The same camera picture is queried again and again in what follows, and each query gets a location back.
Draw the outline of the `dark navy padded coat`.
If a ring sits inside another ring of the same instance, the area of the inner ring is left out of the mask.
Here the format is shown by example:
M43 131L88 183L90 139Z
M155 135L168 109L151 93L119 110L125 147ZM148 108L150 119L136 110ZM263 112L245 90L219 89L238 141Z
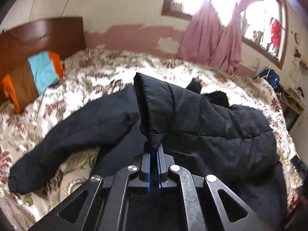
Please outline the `dark navy padded coat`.
M201 94L137 73L134 84L98 98L57 124L10 169L11 192L42 188L72 154L99 148L92 174L110 176L159 146L192 174L216 175L276 230L287 193L276 139L261 111L229 105L225 93Z

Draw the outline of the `floral white red bedspread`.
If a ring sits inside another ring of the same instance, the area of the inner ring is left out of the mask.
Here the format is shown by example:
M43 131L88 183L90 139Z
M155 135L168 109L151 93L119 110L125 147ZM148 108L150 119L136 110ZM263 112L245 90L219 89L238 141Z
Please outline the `floral white red bedspread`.
M85 182L95 165L98 150L91 148L70 156L44 188L24 196L8 189L12 164L76 110L132 84L137 72L180 87L196 80L203 93L222 91L230 104L260 110L268 119L277 141L288 201L302 185L299 173L291 164L291 158L296 155L295 144L287 130L278 98L266 80L231 76L177 59L159 59L148 54L104 48L79 51L65 60L65 66L64 78L29 104L23 113L14 114L14 107L9 102L1 106L1 210L15 230L28 230Z

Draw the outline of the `pink window curtain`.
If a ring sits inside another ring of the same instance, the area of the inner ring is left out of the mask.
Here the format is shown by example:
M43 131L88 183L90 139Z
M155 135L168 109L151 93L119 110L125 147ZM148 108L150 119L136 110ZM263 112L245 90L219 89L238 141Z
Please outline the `pink window curtain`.
M176 55L177 59L234 73L240 64L240 14L263 0L204 0L193 15Z

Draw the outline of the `blue backpack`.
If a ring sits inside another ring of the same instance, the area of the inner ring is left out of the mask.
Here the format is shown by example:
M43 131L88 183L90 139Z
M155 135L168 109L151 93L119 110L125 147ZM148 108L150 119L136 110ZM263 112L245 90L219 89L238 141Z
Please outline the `blue backpack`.
M271 68L266 68L254 77L254 80L265 79L273 88L278 87L280 76Z

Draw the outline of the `wooden side shelf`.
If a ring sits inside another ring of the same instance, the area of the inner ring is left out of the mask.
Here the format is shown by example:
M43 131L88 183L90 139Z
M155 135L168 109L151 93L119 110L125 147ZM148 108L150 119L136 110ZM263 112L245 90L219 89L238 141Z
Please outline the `wooden side shelf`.
M282 85L277 87L277 96L282 107L287 130L290 132L301 114L304 112L304 105L295 93Z

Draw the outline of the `orange blue brown pillow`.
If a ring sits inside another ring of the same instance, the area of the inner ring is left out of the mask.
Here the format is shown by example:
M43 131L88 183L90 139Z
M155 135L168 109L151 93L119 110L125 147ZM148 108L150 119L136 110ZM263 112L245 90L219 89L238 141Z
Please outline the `orange blue brown pillow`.
M57 84L64 71L59 54L42 51L7 73L1 80L1 91L14 105L14 113L20 114L48 87Z

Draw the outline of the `brown framed window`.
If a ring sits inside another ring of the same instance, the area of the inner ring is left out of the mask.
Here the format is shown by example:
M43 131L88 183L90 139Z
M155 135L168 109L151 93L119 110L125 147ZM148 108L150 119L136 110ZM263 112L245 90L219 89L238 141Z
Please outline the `brown framed window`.
M286 0L164 0L162 15L185 19L189 27L176 57L210 64L227 53L230 69L239 64L241 43L283 66L287 47Z

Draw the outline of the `red hanging window decoration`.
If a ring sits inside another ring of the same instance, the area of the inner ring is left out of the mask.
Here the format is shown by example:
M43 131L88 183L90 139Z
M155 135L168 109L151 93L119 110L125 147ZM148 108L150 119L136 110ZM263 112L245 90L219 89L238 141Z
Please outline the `red hanging window decoration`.
M274 19L273 17L270 20L270 33L271 33L271 42L274 48L279 48L281 40L281 23Z

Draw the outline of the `brown wooden headboard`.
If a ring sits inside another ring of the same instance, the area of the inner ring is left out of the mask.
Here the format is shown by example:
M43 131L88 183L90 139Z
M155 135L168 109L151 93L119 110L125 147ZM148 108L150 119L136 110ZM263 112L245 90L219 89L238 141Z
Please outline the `brown wooden headboard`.
M85 49L81 17L41 19L1 33L1 80L33 55L51 51L63 62ZM1 102L10 100L1 91Z

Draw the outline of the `round wall clock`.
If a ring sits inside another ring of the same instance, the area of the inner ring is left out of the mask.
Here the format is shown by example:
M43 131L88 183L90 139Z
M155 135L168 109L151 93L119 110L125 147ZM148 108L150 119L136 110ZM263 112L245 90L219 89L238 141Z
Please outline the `round wall clock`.
M295 32L294 36L296 44L299 45L301 43L300 34L298 32Z

